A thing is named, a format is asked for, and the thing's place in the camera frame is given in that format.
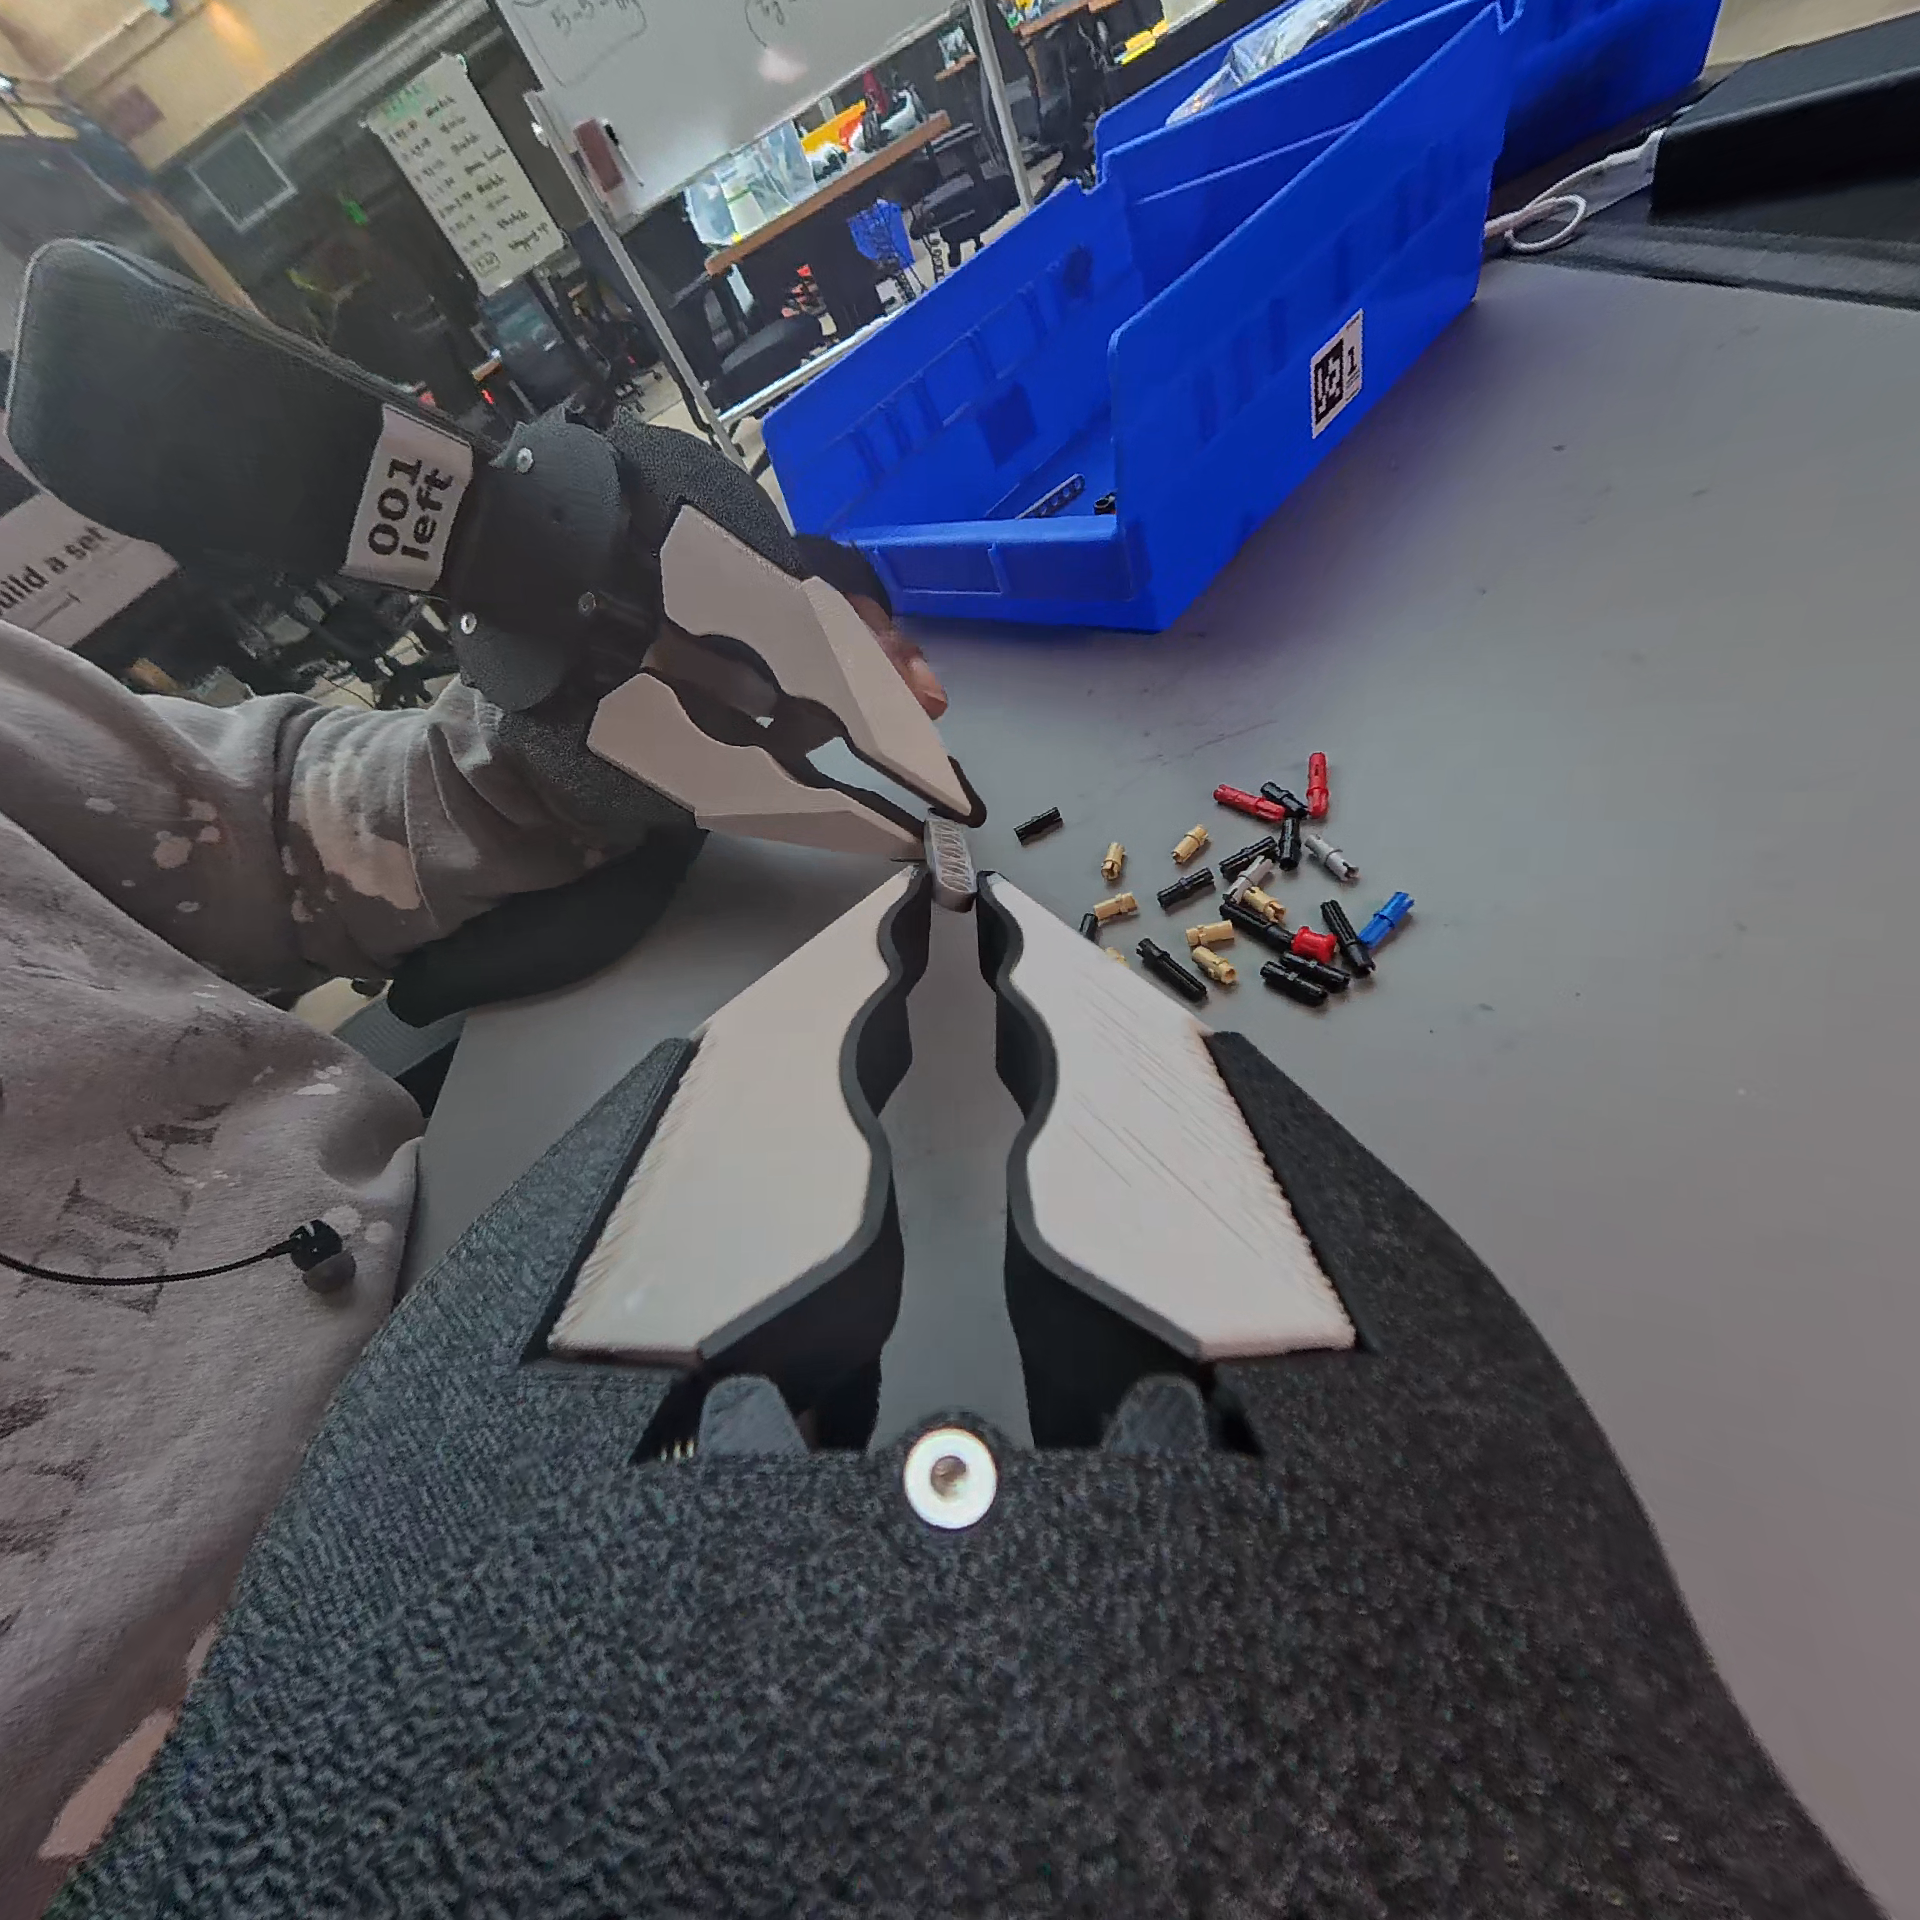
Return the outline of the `black power adapter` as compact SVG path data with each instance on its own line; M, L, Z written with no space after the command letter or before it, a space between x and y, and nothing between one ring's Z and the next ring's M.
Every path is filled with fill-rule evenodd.
M1741 64L1662 132L1648 210L1674 219L1916 177L1917 13Z

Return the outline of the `clear bag of parts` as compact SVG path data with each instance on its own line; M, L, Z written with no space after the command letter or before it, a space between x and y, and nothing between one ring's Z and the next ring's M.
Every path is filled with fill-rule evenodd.
M1285 3L1228 44L1211 72L1168 109L1163 127L1180 127L1260 81L1295 64L1309 48L1375 11L1380 3Z

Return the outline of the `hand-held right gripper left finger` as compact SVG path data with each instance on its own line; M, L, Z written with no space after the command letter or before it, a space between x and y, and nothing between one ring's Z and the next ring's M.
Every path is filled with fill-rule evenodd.
M710 1015L548 1336L570 1361L870 1364L904 1251L879 1116L912 1066L920 875Z

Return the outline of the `small handwritten whiteboard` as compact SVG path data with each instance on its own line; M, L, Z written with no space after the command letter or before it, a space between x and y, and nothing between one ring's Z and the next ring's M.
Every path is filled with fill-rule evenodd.
M564 250L564 235L512 152L462 56L439 56L368 109L398 165L487 299Z

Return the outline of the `blue plastic bin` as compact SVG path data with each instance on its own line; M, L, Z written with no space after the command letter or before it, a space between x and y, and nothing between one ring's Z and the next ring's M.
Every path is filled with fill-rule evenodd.
M1218 69L1230 41L1277 11L1280 4L1213 4L1112 69L1108 109L1094 121L1094 161L1157 132ZM1718 3L1525 3L1515 104L1495 180L1531 175L1684 96L1707 61L1718 13Z

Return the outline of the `person's left hand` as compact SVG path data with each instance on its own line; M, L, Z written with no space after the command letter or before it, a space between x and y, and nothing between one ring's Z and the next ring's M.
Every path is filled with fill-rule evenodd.
M795 536L795 549L810 576L824 580L851 602L927 717L942 720L948 708L947 691L920 648L901 633L892 594L877 570L851 545L819 536Z

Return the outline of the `grey desk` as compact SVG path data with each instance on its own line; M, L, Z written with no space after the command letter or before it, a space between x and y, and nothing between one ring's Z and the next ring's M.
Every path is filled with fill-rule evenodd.
M1500 1275L1728 1689L1916 1915L1916 315L1495 263L1165 635L918 623L1075 922L1335 754L1416 925L1211 1017ZM1059 807L1062 829L1014 827Z

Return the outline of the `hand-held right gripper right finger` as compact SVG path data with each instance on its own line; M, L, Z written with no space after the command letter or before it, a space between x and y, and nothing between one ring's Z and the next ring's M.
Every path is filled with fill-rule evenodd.
M1352 1351L1211 1031L999 875L976 890L976 936L1022 1116L1019 1249L1187 1361Z

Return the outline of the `blue bin with square tag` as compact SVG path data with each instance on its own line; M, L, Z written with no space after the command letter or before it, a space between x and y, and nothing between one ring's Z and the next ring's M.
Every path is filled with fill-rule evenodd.
M797 528L925 617L1187 612L1478 290L1520 4L1383 13L1124 145L782 401Z

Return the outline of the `person's left forearm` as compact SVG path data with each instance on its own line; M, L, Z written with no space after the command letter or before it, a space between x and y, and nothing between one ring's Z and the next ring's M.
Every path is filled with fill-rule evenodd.
M4 888L119 907L252 991L389 977L618 857L672 893L704 833L635 783L557 785L464 684L426 708L136 692L4 626Z

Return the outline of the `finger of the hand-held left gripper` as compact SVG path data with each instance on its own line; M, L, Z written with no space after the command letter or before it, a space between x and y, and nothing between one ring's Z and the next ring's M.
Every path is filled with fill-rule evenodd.
M935 723L902 684L872 632L840 593L819 578L789 573L692 505L678 508L659 562L662 617L675 632L692 644L732 641L743 648L772 684L778 699L824 714L834 723L831 735L847 743L853 756L877 775L892 777L916 799L918 810L869 799L863 788L824 783L811 772L807 751L779 751L767 741L772 723L752 717L752 736L730 743L760 745L795 777L877 802L883 813L912 824L916 829L931 813L967 827L986 824L986 802L948 756ZM687 684L686 671L646 666L645 672L672 687L686 703L682 692Z
M912 824L838 786L795 777L757 743L710 736L656 674L640 672L599 703L588 753L662 794L708 833L853 857L920 856Z

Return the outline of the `black desk mat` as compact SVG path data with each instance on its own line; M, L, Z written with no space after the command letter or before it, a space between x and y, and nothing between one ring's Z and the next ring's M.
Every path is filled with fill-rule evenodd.
M1655 281L1869 304L1916 313L1916 177L1820 188L1656 219L1648 188L1668 123L1735 73L1699 83L1631 140L1590 149L1559 178L1498 185L1495 212L1515 231L1488 234L1488 259L1514 259Z

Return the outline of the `pile of small connector pins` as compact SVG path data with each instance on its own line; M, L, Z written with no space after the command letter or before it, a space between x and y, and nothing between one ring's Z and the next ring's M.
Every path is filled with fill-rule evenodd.
M1168 853L1149 904L1163 948L1211 997L1260 993L1322 1017L1363 1000L1419 922L1404 888L1364 899L1358 857L1336 840L1336 756L1309 748L1291 775L1211 786L1213 813Z

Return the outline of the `person's grey patterned hoodie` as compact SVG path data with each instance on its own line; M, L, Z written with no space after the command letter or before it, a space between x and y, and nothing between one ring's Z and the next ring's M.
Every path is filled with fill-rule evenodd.
M4 888L4 1912L183 1696L392 1304L411 1098L119 907Z

